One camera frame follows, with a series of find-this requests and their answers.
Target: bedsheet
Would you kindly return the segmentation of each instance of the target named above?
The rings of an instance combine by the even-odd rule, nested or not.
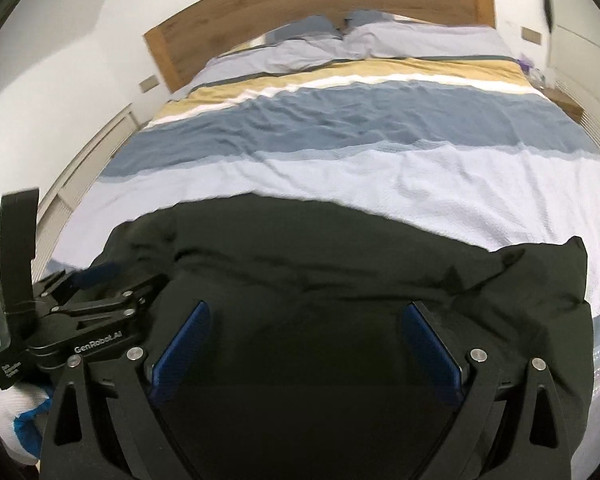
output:
[[[582,238],[593,402],[573,477],[600,462],[600,149],[501,59],[330,62],[202,85],[118,152],[54,260],[88,266],[112,229],[187,200],[318,199],[490,251]]]
[[[259,44],[209,60],[172,97],[193,89],[255,75],[283,75],[336,61],[368,58],[512,59],[509,47],[491,27],[448,27],[425,23],[377,22],[352,28],[343,38],[313,34],[279,43]]]

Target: white stripe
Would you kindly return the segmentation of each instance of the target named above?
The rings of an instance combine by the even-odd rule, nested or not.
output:
[[[20,415],[37,408],[48,398],[42,388],[23,382],[8,390],[0,389],[0,437],[14,460],[27,465],[38,461],[22,447],[13,423]]]
[[[188,119],[195,117],[204,112],[210,112],[213,110],[223,110],[230,108],[248,100],[256,99],[258,97],[272,98],[280,92],[296,92],[301,88],[332,88],[336,86],[346,86],[352,83],[365,83],[369,85],[384,83],[387,81],[429,81],[434,83],[456,85],[456,86],[472,86],[474,88],[484,90],[487,92],[501,92],[507,94],[534,94],[539,95],[546,99],[542,92],[536,90],[532,86],[522,86],[514,83],[507,83],[504,81],[482,81],[479,79],[467,79],[464,77],[451,76],[451,75],[429,75],[429,74],[388,74],[388,75],[373,75],[373,76],[362,76],[362,75],[347,75],[347,76],[331,76],[324,79],[317,79],[314,81],[307,81],[303,83],[288,84],[283,87],[268,87],[262,90],[245,90],[237,97],[227,99],[218,104],[212,105],[200,105],[191,110],[187,110],[181,114],[163,117],[150,121],[147,127],[157,126],[158,124],[172,123],[173,121],[179,121],[182,119]]]

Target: gray pillow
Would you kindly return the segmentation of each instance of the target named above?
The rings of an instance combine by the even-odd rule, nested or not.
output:
[[[279,43],[280,41],[290,40],[291,38],[300,38],[306,36],[328,35],[334,38],[342,38],[342,34],[333,26],[325,16],[309,16],[304,20],[291,22],[282,27],[276,28],[265,34],[265,44]]]
[[[422,20],[409,18],[407,16],[398,16],[397,14],[391,14],[390,12],[367,9],[352,10],[345,18],[345,23],[347,24],[348,29],[361,27],[362,25],[368,25],[369,23],[379,22],[429,23],[423,22]]]

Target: pillow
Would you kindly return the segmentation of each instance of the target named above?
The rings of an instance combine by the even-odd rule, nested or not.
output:
[[[400,14],[391,14],[389,12],[382,12],[381,10],[352,10],[347,17],[344,19],[347,28],[356,28],[362,25],[368,25],[369,23],[378,22],[399,22],[399,23],[428,23],[433,25],[431,22],[424,22],[423,20],[417,20],[416,18],[408,18],[407,16],[401,16]]]
[[[337,28],[333,26],[327,17],[325,16],[309,16],[304,20],[297,22],[287,23],[282,27],[274,28],[269,32],[265,32],[263,35],[253,38],[252,40],[245,41],[239,45],[234,46],[231,50],[228,50],[222,56],[232,54],[234,52],[240,52],[248,48],[256,46],[272,45],[280,43],[281,41],[290,40],[292,38],[306,38],[306,37],[332,37],[341,39],[342,35]]]

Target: blue gripper pad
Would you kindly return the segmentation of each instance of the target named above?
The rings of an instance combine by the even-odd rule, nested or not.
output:
[[[402,308],[400,332],[433,385],[438,399],[453,407],[464,400],[461,371],[413,303]]]
[[[158,407],[173,399],[211,330],[211,312],[201,301],[155,364],[149,400]]]

